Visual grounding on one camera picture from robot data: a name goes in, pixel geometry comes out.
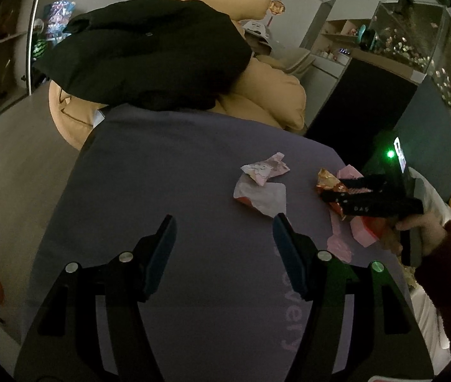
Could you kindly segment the person right hand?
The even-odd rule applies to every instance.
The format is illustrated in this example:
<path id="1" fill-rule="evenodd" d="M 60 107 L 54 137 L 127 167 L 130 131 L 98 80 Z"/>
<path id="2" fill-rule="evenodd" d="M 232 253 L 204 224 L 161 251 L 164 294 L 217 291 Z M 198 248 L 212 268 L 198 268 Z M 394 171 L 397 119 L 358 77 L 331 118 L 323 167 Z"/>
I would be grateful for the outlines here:
<path id="1" fill-rule="evenodd" d="M 445 228 L 432 212 L 413 215 L 395 224 L 399 231 L 419 229 L 422 240 L 422 254 L 428 256 L 447 237 Z"/>

